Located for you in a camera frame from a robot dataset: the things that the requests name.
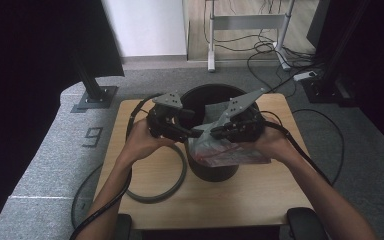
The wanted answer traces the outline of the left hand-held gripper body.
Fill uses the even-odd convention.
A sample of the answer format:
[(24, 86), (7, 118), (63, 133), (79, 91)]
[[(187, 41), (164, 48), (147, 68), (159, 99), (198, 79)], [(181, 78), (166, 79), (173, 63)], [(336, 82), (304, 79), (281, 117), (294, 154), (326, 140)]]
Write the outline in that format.
[(177, 92), (171, 92), (152, 98), (154, 107), (149, 111), (147, 123), (150, 133), (155, 138), (165, 137), (165, 133), (177, 132), (175, 118), (191, 119), (195, 112), (184, 109)]

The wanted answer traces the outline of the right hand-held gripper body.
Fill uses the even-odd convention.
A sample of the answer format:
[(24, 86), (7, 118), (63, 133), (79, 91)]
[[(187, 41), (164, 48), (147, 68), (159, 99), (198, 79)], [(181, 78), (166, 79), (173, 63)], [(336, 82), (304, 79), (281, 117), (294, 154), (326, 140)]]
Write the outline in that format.
[(247, 121), (245, 128), (238, 129), (244, 133), (245, 137), (241, 140), (229, 140), (230, 142), (254, 142), (260, 137), (264, 130), (262, 125), (264, 118), (259, 112), (256, 101), (262, 95), (263, 90), (258, 89), (230, 99), (224, 111), (227, 122)]

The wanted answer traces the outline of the grey plastic garbage bag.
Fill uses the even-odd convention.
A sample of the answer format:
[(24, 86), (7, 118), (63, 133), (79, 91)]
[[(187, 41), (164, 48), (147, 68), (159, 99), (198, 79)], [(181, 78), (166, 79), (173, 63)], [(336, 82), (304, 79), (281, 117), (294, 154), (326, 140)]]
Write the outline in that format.
[(192, 160), (205, 167), (225, 167), (241, 164), (268, 164), (271, 162), (256, 150), (245, 149), (240, 143), (227, 139), (215, 139), (210, 135), (212, 129), (222, 129), (227, 122), (224, 111), (229, 102), (207, 104), (204, 106), (203, 122), (193, 129), (202, 130), (199, 138), (188, 140), (187, 150)]

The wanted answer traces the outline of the dark plastic trash bin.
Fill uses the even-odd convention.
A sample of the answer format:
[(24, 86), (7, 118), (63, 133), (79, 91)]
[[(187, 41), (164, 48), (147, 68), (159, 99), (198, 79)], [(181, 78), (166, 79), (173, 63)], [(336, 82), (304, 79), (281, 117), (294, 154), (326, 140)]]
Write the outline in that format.
[[(223, 84), (207, 84), (196, 87), (181, 97), (183, 107), (194, 111), (195, 115), (191, 119), (178, 118), (177, 122), (186, 129), (193, 129), (193, 127), (198, 126), (203, 122), (205, 105), (229, 102), (231, 98), (246, 93), (247, 92), (237, 87)], [(185, 143), (188, 163), (192, 172), (197, 177), (208, 182), (221, 182), (231, 178), (237, 172), (240, 165), (205, 167), (194, 162), (187, 150), (188, 140)]]

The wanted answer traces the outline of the person's left hand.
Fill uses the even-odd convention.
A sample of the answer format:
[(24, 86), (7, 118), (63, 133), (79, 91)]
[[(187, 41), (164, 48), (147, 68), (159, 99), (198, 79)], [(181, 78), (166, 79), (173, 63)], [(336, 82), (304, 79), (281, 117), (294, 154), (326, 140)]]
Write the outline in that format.
[(163, 146), (172, 146), (174, 141), (167, 138), (155, 138), (150, 134), (146, 119), (137, 121), (121, 150), (118, 162), (133, 164), (144, 159)]

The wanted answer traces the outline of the person's right hand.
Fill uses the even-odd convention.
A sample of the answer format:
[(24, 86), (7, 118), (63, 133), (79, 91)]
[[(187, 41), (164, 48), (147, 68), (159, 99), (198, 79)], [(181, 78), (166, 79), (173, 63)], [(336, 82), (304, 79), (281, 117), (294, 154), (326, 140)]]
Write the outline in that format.
[(265, 131), (254, 142), (240, 143), (245, 149), (256, 150), (267, 158), (276, 159), (283, 164), (289, 164), (302, 157), (279, 130), (266, 127)]

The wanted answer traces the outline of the white power strip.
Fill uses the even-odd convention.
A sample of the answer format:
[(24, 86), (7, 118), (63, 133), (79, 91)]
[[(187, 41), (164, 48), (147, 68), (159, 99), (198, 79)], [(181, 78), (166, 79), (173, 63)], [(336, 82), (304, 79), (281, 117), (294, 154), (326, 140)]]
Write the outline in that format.
[(317, 73), (314, 71), (308, 71), (300, 74), (296, 74), (293, 76), (294, 81), (301, 81), (309, 78), (316, 77)]

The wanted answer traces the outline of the black metal stand with base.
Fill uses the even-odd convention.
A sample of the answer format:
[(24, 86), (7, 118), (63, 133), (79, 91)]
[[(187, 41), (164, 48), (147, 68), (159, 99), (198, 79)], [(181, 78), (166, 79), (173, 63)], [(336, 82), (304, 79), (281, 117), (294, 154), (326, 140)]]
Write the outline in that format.
[(85, 92), (79, 103), (73, 106), (71, 112), (85, 113), (89, 109), (108, 109), (111, 106), (118, 87), (100, 86), (95, 78), (88, 75), (76, 51), (72, 54), (72, 62), (77, 70), (79, 79), (85, 87)]

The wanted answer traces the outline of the dark curtain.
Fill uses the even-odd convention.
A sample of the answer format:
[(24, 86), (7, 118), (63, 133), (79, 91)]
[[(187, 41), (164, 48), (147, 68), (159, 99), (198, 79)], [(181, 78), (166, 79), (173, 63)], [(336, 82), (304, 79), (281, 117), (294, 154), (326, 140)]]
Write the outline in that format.
[(0, 0), (0, 163), (39, 143), (82, 73), (124, 73), (102, 0)]

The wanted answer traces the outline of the white desk frame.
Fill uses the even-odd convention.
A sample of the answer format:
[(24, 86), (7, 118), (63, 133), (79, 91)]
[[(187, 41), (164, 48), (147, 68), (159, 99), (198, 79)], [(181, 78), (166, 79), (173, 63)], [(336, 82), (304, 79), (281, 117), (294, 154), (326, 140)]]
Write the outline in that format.
[(209, 17), (209, 43), (207, 65), (208, 71), (215, 71), (215, 40), (214, 32), (218, 30), (252, 30), (252, 29), (276, 29), (278, 38), (273, 43), (280, 66), (289, 71), (291, 66), (288, 64), (283, 51), (283, 43), (286, 37), (287, 29), (295, 0), (290, 0), (287, 11), (284, 14), (261, 14), (261, 15), (239, 15), (239, 16), (217, 16), (215, 14), (214, 0), (211, 2), (211, 10)]

